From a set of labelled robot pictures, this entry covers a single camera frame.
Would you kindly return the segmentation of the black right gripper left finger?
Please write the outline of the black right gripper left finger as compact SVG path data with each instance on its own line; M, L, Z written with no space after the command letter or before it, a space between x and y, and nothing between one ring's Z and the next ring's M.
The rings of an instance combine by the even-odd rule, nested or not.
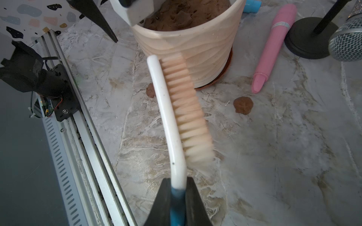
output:
M144 226L170 226L171 179L162 180Z

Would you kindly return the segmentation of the cream ceramic pot with mud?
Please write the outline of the cream ceramic pot with mud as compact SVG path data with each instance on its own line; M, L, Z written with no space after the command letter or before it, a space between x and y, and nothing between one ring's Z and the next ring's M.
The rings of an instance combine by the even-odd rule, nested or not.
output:
M245 1L235 1L225 12L202 25L172 32L135 25L132 32L146 56L159 58L181 53L195 88L212 83L228 66Z

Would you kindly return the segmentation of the white scrub brush blue handle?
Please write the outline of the white scrub brush blue handle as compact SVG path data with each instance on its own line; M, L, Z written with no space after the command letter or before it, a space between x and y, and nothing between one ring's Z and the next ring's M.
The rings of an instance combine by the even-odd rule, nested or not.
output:
M147 64L169 154L171 226L185 226L188 170L207 173L215 158L213 139L183 56L151 55Z

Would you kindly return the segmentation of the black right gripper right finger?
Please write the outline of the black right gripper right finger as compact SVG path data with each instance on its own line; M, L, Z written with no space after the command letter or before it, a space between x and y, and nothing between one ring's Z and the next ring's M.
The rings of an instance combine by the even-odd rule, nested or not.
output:
M187 178L185 203L186 226L212 226L212 222L206 212L204 203L192 177Z

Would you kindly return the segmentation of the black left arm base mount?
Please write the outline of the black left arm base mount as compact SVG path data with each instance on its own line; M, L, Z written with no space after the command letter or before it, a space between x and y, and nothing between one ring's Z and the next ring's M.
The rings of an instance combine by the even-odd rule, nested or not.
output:
M56 85L57 88L60 88L60 93L52 96L50 100L54 111L53 115L55 115L57 121L62 122L73 116L73 114L81 109L81 106L66 68L62 64L58 64L53 68L53 72L62 83Z

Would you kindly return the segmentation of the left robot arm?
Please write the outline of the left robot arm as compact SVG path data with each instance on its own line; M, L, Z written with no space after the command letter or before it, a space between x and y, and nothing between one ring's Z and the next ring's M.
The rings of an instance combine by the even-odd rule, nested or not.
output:
M68 1L69 5L98 25L114 42L118 39L94 1ZM43 69L46 57L21 41L12 41L15 50L10 59L1 61L1 80L20 92L35 91L46 97L59 97L67 82L56 72Z

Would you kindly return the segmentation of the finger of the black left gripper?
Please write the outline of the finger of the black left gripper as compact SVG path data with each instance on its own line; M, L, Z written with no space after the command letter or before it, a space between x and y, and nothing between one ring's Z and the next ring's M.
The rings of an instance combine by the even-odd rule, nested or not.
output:
M67 0L67 2L70 6L74 7L81 14L90 19L96 25L98 25L111 38L113 42L118 42L115 33L113 32L93 0Z

